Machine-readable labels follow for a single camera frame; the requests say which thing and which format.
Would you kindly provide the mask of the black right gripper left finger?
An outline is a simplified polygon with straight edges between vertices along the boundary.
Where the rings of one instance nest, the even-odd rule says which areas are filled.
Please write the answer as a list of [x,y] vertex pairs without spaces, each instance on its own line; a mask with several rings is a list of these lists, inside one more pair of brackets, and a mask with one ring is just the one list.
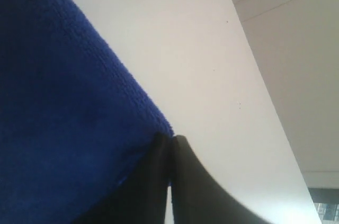
[[157,133],[128,178],[73,223],[164,223],[171,172],[170,143],[168,136]]

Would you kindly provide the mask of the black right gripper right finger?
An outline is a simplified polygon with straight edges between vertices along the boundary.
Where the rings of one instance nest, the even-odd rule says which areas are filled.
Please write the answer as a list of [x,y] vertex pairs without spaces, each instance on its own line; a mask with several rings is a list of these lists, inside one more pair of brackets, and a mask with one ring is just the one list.
[[265,220],[239,203],[208,173],[184,136],[172,143],[175,223],[252,224]]

